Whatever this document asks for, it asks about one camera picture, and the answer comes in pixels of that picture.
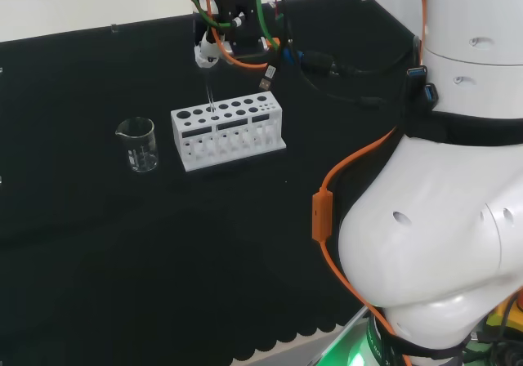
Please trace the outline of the black white five-finger hand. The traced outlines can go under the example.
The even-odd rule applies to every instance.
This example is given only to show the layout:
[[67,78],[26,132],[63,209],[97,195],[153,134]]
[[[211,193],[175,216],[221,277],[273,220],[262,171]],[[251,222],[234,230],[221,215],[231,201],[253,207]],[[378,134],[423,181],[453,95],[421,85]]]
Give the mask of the black white five-finger hand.
[[193,14],[194,59],[201,69],[212,68],[220,59],[221,51],[216,44],[212,30],[200,15]]

